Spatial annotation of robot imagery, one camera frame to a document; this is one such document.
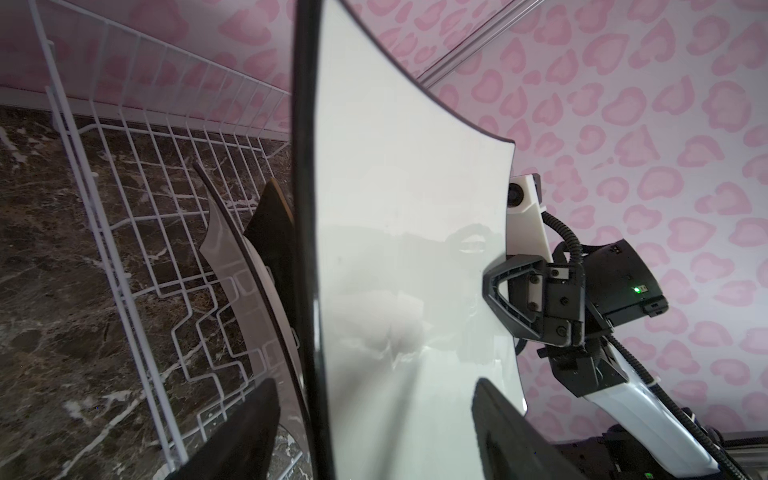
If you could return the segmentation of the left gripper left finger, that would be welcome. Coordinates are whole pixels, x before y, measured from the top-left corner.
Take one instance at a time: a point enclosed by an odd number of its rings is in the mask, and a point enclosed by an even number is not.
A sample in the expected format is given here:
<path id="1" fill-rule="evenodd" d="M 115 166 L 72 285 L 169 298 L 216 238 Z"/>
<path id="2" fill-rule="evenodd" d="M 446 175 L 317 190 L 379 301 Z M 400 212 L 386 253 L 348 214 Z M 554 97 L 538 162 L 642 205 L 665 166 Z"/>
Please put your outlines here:
<path id="1" fill-rule="evenodd" d="M 182 479 L 265 479 L 281 414 L 276 382 L 264 380 L 179 470 Z"/>

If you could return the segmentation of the dark brown square plate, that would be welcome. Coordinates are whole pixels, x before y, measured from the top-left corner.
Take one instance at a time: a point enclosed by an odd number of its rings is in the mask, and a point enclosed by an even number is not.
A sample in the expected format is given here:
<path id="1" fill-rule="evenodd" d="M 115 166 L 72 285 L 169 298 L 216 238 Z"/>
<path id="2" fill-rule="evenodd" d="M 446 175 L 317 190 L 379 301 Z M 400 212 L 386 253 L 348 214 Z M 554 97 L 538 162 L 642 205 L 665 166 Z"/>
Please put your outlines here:
<path id="1" fill-rule="evenodd" d="M 244 236 L 269 268 L 288 322 L 298 331 L 294 285 L 294 218 L 276 179 L 270 179 L 264 186 Z"/>

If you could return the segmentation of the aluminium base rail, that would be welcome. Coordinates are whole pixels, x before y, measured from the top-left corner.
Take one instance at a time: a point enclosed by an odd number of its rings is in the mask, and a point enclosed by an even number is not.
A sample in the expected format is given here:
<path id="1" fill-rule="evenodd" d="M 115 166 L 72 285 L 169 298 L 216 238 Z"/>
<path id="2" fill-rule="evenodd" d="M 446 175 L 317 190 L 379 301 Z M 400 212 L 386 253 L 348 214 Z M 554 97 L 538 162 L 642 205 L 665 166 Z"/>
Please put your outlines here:
<path id="1" fill-rule="evenodd" d="M 767 432 L 756 436 L 724 437 L 727 453 L 744 469 L 751 479 L 767 480 Z"/>

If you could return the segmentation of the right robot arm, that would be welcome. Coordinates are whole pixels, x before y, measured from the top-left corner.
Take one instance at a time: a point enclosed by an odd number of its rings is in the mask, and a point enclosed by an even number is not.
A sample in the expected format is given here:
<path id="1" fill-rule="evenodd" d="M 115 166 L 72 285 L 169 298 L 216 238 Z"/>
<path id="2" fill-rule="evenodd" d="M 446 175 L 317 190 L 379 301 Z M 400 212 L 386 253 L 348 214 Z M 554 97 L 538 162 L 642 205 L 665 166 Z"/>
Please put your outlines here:
<path id="1" fill-rule="evenodd" d="M 746 478 L 615 337 L 616 327 L 669 309 L 627 241 L 582 245 L 570 239 L 558 245 L 553 262 L 513 255 L 484 274 L 482 293 L 521 344 L 539 344 L 538 356 L 566 390 L 610 415 L 669 476 Z"/>

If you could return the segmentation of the square white plate round well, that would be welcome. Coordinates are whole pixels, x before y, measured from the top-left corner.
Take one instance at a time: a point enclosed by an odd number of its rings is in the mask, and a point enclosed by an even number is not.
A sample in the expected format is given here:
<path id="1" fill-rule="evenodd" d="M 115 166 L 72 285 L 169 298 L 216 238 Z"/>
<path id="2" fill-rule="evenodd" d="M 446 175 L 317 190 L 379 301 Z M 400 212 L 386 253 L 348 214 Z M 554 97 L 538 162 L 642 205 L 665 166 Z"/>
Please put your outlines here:
<path id="1" fill-rule="evenodd" d="M 275 383 L 280 408 L 278 428 L 296 442 L 302 456 L 308 459 L 298 347 L 278 291 L 269 269 L 237 227 L 205 169 L 199 164 L 194 169 L 210 202 L 200 252 L 226 295 L 223 311 L 234 316 L 245 347 L 231 356 L 245 356 L 250 361 L 252 387 L 268 380 Z"/>

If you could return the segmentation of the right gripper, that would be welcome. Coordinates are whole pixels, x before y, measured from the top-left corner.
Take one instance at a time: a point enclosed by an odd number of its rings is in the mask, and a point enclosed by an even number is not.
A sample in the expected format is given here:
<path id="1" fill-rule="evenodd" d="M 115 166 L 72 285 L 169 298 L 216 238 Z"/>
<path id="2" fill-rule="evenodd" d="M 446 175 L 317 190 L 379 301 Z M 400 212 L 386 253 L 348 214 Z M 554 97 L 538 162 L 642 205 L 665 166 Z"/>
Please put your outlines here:
<path id="1" fill-rule="evenodd" d="M 483 275 L 483 298 L 515 338 L 557 348 L 587 340 L 587 273 L 580 263 L 513 255 Z"/>

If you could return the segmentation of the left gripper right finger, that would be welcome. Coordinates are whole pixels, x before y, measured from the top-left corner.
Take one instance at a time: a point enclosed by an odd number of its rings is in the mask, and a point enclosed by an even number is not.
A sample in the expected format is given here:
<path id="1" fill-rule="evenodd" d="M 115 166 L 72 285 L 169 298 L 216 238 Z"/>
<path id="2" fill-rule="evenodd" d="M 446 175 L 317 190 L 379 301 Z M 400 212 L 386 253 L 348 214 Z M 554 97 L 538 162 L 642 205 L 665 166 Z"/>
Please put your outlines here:
<path id="1" fill-rule="evenodd" d="M 471 411 L 486 479 L 577 480 L 584 477 L 490 380 L 481 378 L 476 383 Z"/>

